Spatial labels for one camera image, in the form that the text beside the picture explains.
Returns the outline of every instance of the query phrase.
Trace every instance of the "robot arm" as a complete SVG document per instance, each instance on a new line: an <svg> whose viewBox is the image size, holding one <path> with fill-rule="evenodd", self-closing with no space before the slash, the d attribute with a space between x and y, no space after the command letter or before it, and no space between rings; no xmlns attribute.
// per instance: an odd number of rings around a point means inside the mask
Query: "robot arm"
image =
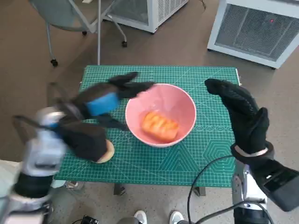
<svg viewBox="0 0 299 224"><path fill-rule="evenodd" d="M83 159L98 160L106 152L102 126L126 130L125 124L107 113L123 98L133 98L154 84L131 82L136 76L137 73L132 72L113 77L68 102L59 100L53 107L37 113L36 137L26 143L18 179L0 211L0 224L47 222L45 210L52 195L53 176L60 169L67 147ZM100 124L82 122L91 118L98 119Z"/></svg>
<svg viewBox="0 0 299 224"><path fill-rule="evenodd" d="M216 79L206 80L205 85L209 93L220 96L235 136L231 147L235 157L233 204L250 201L267 209L269 198L283 211L296 208L299 173L274 160L274 147L266 141L267 109L259 109L250 93L238 85ZM234 218L236 224L269 223L267 214L252 203L234 209Z"/></svg>

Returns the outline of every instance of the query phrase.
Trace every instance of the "table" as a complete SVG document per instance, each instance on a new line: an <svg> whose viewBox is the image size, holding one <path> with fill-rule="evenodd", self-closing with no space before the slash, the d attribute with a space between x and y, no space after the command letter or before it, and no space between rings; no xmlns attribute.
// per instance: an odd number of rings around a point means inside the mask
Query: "table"
<svg viewBox="0 0 299 224"><path fill-rule="evenodd" d="M130 132L110 129L108 138L115 147L110 161L96 164L68 152L56 180L190 186L209 161L230 154L234 137L228 112L218 96L206 91L204 81L218 78L237 84L236 68L87 66L80 90L131 71L139 72L137 81L169 83L187 91L197 108L194 129L183 141L168 148L150 147ZM125 121L126 104L127 100L123 100L111 114ZM204 172L197 186L230 187L233 170L233 158L219 161Z"/></svg>

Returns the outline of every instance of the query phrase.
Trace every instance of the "metal pole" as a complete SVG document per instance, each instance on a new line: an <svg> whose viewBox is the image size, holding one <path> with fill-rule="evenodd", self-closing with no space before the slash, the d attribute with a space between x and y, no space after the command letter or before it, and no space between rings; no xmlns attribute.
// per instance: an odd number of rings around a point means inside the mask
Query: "metal pole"
<svg viewBox="0 0 299 224"><path fill-rule="evenodd" d="M53 56L53 52L52 52L52 45L51 45L50 24L47 22L46 22L46 28L47 28L47 39L48 39L50 56L51 56L51 59L55 60L55 57Z"/></svg>
<svg viewBox="0 0 299 224"><path fill-rule="evenodd" d="M98 0L98 65L101 56L101 0Z"/></svg>

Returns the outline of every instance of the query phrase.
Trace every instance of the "bread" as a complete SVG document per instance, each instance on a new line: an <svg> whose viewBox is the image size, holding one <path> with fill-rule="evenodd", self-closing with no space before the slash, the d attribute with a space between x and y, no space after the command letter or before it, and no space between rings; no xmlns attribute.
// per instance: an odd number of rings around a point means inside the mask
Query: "bread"
<svg viewBox="0 0 299 224"><path fill-rule="evenodd" d="M144 132L165 142L174 141L179 129L177 122L155 111L147 113L141 127Z"/></svg>
<svg viewBox="0 0 299 224"><path fill-rule="evenodd" d="M96 163L104 163L109 161L114 155L114 145L111 141L106 139L107 143L107 152L98 160Z"/></svg>

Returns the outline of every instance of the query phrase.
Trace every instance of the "white sneaker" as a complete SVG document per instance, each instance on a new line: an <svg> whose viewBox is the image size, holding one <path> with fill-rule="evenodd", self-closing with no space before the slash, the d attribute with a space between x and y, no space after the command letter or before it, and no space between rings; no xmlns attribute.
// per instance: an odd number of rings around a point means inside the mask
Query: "white sneaker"
<svg viewBox="0 0 299 224"><path fill-rule="evenodd" d="M141 211L141 210L137 211L135 213L134 217L137 218L140 223L148 224L148 220L146 218L146 214L144 211Z"/></svg>
<svg viewBox="0 0 299 224"><path fill-rule="evenodd" d="M177 224L181 220L184 220L182 213L179 211L174 211L170 216L169 224Z"/></svg>

